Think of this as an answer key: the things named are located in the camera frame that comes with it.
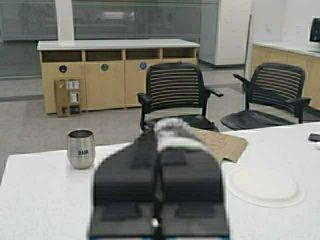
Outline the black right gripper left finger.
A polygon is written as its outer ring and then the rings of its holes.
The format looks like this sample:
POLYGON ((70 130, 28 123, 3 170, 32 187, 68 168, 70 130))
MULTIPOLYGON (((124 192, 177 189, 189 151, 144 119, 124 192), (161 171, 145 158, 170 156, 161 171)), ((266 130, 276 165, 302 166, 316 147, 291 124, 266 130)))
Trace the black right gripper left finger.
POLYGON ((152 131, 101 162, 92 203, 90 238, 160 237, 160 163, 152 131))

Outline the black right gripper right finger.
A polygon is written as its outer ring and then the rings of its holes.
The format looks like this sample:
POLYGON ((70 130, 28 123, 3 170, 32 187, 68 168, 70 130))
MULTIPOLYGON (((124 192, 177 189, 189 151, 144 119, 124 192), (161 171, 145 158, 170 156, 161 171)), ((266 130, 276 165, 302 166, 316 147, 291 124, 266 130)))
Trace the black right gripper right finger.
POLYGON ((222 172, 205 151, 170 149, 159 155, 162 232, 166 238, 227 238, 222 172))

